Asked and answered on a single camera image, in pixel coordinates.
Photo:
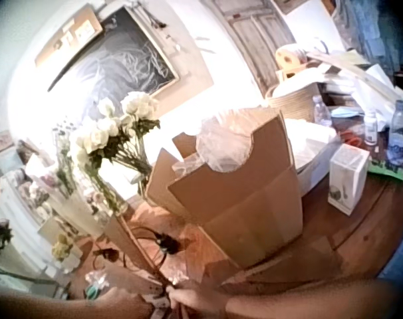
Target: woven basket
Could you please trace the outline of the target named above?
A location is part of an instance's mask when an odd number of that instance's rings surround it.
[[[314,123],[313,96],[320,95],[317,83],[312,83],[288,95],[272,98],[275,88],[276,86],[270,88],[265,95],[265,100],[270,107],[279,108],[284,118],[294,118]]]

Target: product box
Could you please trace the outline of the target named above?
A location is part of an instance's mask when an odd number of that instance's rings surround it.
[[[348,216],[361,198],[369,156],[366,150],[343,144],[331,159],[329,203]]]
[[[271,108],[239,112],[248,112],[259,123],[251,131],[251,152],[243,165],[222,173],[205,163],[177,179],[172,165],[178,159],[162,149],[146,195],[199,225],[231,261],[247,268],[298,237],[303,216],[281,113]],[[173,140],[183,158],[196,151],[194,137],[180,134]]]

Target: plastic water bottle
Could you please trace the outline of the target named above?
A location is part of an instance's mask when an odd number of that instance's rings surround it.
[[[315,123],[322,126],[331,127],[332,126],[332,116],[330,115],[329,109],[323,102],[321,95],[316,95],[313,97],[314,101],[314,120]]]
[[[388,161],[394,165],[403,164],[403,101],[396,101],[396,111],[389,129],[389,142],[386,151]]]

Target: red scissors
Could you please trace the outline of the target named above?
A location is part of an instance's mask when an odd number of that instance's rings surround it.
[[[345,144],[355,146],[356,148],[359,148],[362,144],[362,139],[355,135],[353,131],[346,130],[341,132],[339,135]]]

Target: human hand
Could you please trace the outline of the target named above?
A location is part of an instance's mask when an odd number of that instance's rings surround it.
[[[153,305],[140,295],[130,294],[124,289],[111,288],[104,296],[96,299],[97,318],[147,319],[153,313]]]
[[[183,304],[191,309],[208,314],[225,312],[225,307],[229,299],[227,295],[202,288],[193,281],[183,282],[180,286],[182,288],[174,288],[172,286],[166,288],[172,309],[178,304]]]

